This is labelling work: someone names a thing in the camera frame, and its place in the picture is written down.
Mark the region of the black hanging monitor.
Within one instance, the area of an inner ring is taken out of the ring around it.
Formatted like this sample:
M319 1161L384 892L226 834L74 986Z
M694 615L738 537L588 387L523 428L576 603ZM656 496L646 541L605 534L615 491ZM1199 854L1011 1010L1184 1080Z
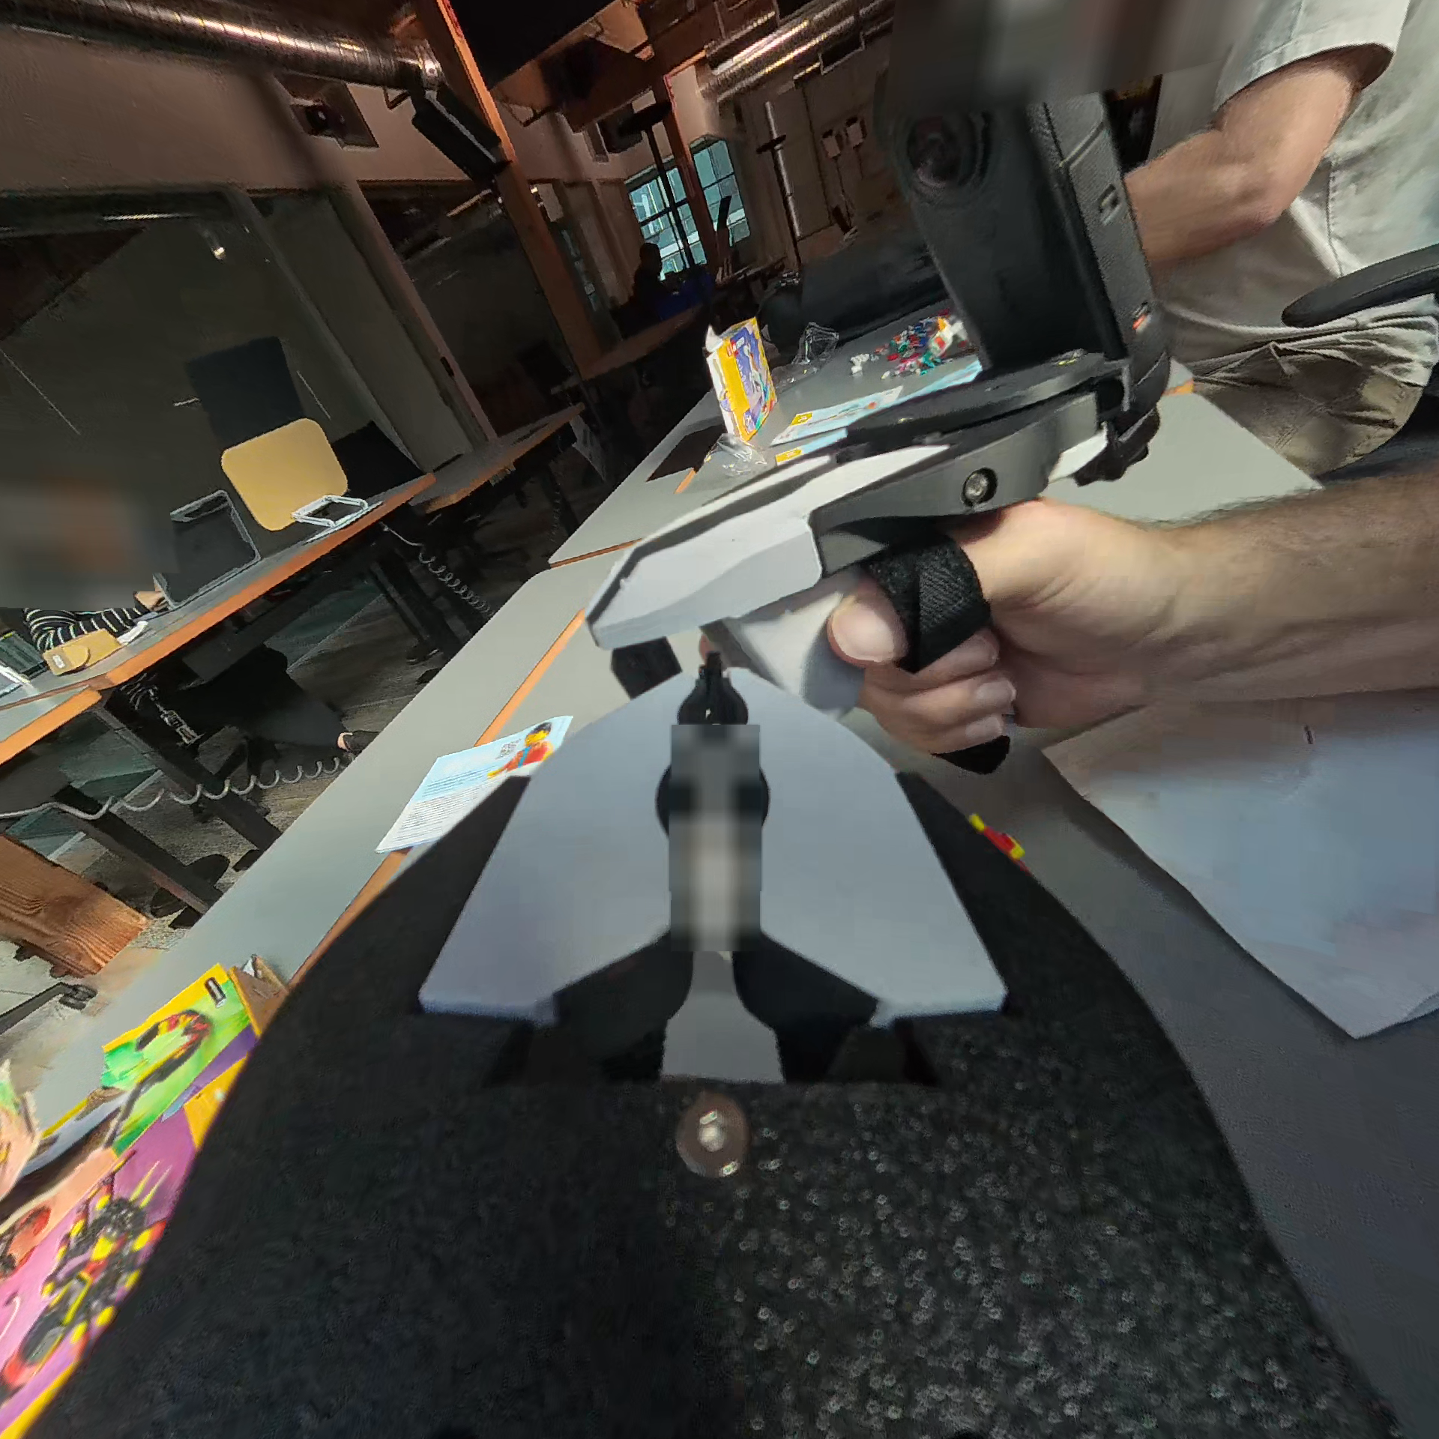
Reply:
M478 188L493 188L511 161L487 119L447 83L440 83L435 92L416 87L410 92L410 101L413 128Z

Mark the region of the white blue instruction leaflet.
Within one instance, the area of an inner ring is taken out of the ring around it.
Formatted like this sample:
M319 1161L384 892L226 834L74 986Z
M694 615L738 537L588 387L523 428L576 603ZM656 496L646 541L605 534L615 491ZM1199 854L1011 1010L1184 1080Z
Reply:
M571 722L571 714L555 714L487 743L435 758L377 842L377 853L410 851L445 835L507 777L529 770L553 755L564 745Z

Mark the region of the wooden support post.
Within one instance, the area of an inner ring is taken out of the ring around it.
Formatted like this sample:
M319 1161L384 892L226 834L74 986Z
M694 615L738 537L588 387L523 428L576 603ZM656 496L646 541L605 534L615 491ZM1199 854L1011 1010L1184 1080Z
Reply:
M428 46L437 54L444 80L469 102L495 133L504 167L497 176L499 197L516 229L535 277L548 301L552 316L569 349L577 373L589 376L601 359L603 346L589 315L583 287L557 244L548 217L543 214L529 178L519 164L507 121L500 114L490 89L481 78L478 61L463 35L456 6L451 1L416 1L415 11Z

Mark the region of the colourful lego pile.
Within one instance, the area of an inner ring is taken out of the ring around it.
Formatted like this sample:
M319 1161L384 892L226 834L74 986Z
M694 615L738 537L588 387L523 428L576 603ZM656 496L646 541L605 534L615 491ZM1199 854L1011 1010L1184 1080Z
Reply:
M870 358L882 366L884 375L906 376L978 359L978 349L963 320L946 306L891 334Z

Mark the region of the person's right hand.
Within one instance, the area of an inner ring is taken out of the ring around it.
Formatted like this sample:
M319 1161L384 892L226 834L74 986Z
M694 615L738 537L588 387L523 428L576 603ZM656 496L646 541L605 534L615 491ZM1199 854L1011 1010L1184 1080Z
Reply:
M863 671L860 705L927 753L1006 733L1093 726L1155 704L1256 697L1244 676L1254 618L1258 513L1148 527L1052 500L961 527L987 626L915 673L905 628L874 580L828 623Z

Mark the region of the large plain white paper bag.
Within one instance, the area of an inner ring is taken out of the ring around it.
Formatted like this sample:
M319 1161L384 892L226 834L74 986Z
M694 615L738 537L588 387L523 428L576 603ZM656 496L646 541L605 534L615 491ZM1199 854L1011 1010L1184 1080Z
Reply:
M1148 707L1047 755L1348 1036L1436 1012L1434 690Z

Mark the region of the dark framed window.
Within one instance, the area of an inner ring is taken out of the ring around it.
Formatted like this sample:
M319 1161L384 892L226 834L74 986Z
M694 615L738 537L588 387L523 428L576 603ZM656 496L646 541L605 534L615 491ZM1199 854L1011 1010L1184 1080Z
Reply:
M752 251L750 220L728 140L704 137L694 143L692 159L714 232L726 229L730 258L735 263L747 262ZM641 171L625 191L639 222L641 241L660 251L663 275L678 275L692 262L708 258L677 162Z

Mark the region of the small yellow white box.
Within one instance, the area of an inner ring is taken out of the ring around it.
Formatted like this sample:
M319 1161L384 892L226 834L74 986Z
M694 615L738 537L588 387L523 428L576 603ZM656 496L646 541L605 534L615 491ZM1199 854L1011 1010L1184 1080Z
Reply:
M747 316L723 332L709 328L704 356L725 431L737 443L752 443L778 399L759 318Z

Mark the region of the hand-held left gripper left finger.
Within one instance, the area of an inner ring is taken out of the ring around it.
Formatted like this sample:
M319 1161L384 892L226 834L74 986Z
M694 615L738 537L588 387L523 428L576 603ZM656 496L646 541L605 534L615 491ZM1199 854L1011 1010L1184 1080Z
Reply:
M535 1024L663 1024L690 988L673 945L660 781L690 692L677 673L505 779L514 798L420 988L428 1014Z

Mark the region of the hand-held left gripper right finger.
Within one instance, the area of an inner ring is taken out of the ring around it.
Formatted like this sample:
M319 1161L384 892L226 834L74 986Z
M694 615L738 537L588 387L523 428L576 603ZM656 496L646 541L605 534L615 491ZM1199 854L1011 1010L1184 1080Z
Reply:
M894 767L749 674L768 815L764 937L875 1000L875 1022L992 1014L1006 985Z

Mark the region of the long ceiling duct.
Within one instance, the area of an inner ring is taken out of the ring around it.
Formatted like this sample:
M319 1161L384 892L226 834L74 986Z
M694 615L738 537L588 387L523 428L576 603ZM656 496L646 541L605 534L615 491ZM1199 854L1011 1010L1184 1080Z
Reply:
M444 80L423 41L367 37L243 3L4 1L2 22L62 39L343 83L435 90Z

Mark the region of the small black lego piece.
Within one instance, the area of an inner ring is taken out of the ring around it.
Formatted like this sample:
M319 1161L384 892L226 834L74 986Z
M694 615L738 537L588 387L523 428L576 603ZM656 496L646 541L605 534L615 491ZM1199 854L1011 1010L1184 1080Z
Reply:
M749 710L744 695L728 678L720 652L709 652L697 671L692 692L677 709L678 726L745 726Z

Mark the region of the colourful cardboard lego box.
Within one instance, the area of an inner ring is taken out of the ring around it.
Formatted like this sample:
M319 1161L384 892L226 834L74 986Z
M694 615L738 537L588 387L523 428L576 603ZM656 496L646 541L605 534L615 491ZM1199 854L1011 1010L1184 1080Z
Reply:
M288 981L213 966L101 1051L101 1084L4 1195L2 1430L24 1435L139 1283Z

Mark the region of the wooden seat chair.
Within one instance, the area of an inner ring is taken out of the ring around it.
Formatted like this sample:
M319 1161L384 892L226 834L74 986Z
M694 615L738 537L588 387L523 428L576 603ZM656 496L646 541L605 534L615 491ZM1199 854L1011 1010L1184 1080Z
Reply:
M267 532L303 525L319 532L355 522L372 508L353 495L326 429L295 419L221 452L230 486Z

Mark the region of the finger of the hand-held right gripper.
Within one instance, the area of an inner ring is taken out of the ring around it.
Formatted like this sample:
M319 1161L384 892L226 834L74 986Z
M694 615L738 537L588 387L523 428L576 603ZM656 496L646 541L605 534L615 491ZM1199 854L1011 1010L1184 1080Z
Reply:
M852 532L852 524L908 527L913 519L887 500L874 513L850 503L877 500L889 483L925 474L954 450L911 443L848 460L814 453L737 484L631 546L588 606L593 640L619 650L745 618L858 567L893 539Z

